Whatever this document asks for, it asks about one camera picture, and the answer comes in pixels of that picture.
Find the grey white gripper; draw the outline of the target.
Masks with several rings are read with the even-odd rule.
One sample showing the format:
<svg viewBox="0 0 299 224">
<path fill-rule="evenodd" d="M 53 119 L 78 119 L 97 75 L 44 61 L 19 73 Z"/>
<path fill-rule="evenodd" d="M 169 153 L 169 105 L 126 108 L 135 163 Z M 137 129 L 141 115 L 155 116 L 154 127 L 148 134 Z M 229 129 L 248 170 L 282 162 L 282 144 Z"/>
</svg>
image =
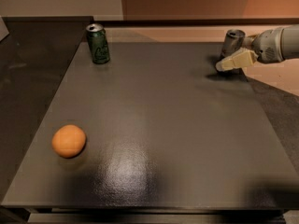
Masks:
<svg viewBox="0 0 299 224">
<path fill-rule="evenodd" d="M 253 66 L 260 63 L 281 63 L 284 61 L 281 51 L 283 28 L 267 30 L 259 35 L 249 35 L 243 40 L 241 49 L 216 63 L 219 72 Z"/>
</svg>

